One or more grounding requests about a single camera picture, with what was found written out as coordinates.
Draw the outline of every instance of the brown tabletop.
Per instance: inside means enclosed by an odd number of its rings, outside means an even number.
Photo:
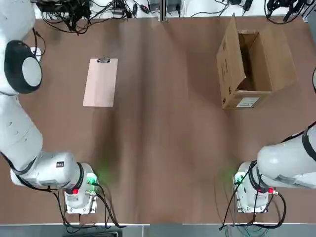
[[[220,223],[241,162],[316,119],[316,51],[302,19],[277,26],[286,32],[298,82],[260,108],[222,110],[215,55],[227,23],[226,17],[110,20],[77,36],[36,22],[46,41],[43,81],[20,96],[21,104],[43,134],[44,150],[72,152],[109,185],[120,223]],[[237,18],[239,29],[265,24]],[[34,45],[33,35],[26,41]],[[119,59],[113,108],[82,106],[89,60],[97,57]],[[53,195],[15,186],[3,159],[0,168],[0,223],[62,222]],[[316,223],[316,191],[279,191],[287,223]],[[97,214],[82,219],[104,222],[100,202]],[[257,221],[277,222],[275,207]]]

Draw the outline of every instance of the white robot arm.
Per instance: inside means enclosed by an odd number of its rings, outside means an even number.
[[[42,151],[43,137],[21,107],[17,94],[40,87],[42,71],[21,40],[33,28],[35,14],[28,0],[0,0],[0,152],[11,168],[14,184],[65,190],[69,213],[93,213],[96,176],[71,153]]]
[[[256,162],[241,164],[234,176],[235,187],[249,173],[236,192],[238,212],[266,210],[269,189],[274,187],[315,189],[315,149],[316,122],[279,144],[263,147]]]

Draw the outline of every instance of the cardboard box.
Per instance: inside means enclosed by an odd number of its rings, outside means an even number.
[[[216,55],[222,105],[254,108],[273,92],[296,81],[290,48],[282,29],[237,31],[232,16]]]

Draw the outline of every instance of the clipboard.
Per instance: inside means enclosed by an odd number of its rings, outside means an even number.
[[[90,59],[83,106],[113,107],[117,69],[117,58]]]

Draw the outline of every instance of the box flap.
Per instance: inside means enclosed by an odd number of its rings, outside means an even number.
[[[272,90],[277,91],[296,80],[292,54],[286,35],[280,27],[267,25],[260,31]]]
[[[246,77],[242,64],[235,15],[232,16],[226,28],[216,58],[222,96],[225,97],[226,95],[227,97],[237,89]]]
[[[231,76],[230,87],[232,91],[235,91],[239,84],[246,78],[242,64],[235,15],[232,16],[228,24],[225,32],[225,40],[228,52],[228,68],[230,69]]]

